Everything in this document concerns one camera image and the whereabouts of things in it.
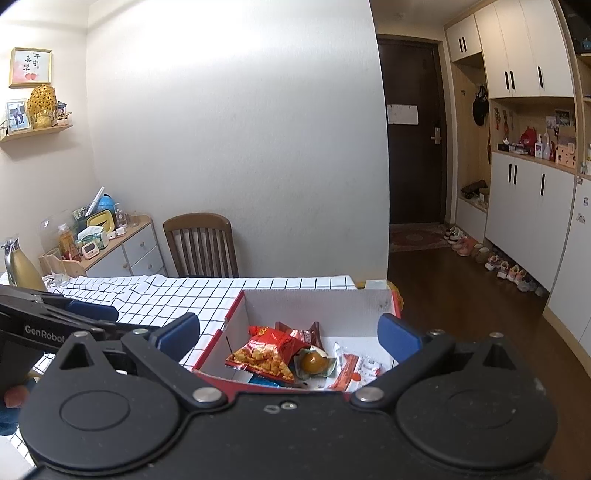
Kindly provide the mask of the left hand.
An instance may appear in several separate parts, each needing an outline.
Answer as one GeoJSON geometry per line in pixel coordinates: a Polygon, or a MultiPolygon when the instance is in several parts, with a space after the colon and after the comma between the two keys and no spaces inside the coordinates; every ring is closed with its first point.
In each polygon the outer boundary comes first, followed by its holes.
{"type": "Polygon", "coordinates": [[[8,389],[1,398],[0,407],[0,435],[13,435],[19,424],[19,416],[29,394],[37,381],[34,377],[29,378],[23,385],[8,389]]]}

